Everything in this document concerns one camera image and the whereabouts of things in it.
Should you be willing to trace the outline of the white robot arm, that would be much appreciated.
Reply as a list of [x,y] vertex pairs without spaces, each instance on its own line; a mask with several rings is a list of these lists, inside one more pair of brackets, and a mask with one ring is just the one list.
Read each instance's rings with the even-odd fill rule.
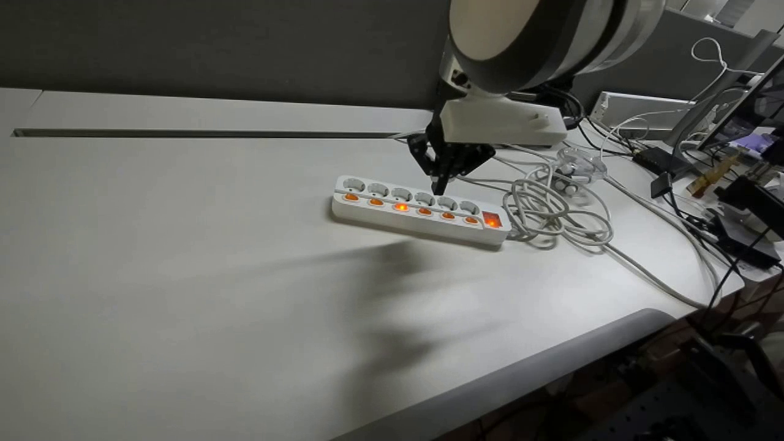
[[496,145],[554,146],[562,112],[542,95],[640,52],[665,0],[450,0],[442,94],[407,145],[431,190],[484,165]]

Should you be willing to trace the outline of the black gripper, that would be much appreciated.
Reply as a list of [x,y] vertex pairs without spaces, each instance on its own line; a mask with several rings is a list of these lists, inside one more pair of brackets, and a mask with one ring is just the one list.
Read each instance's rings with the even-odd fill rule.
[[450,178],[467,177],[494,156],[490,145],[447,143],[439,121],[431,121],[424,133],[407,135],[403,143],[436,195],[446,194]]

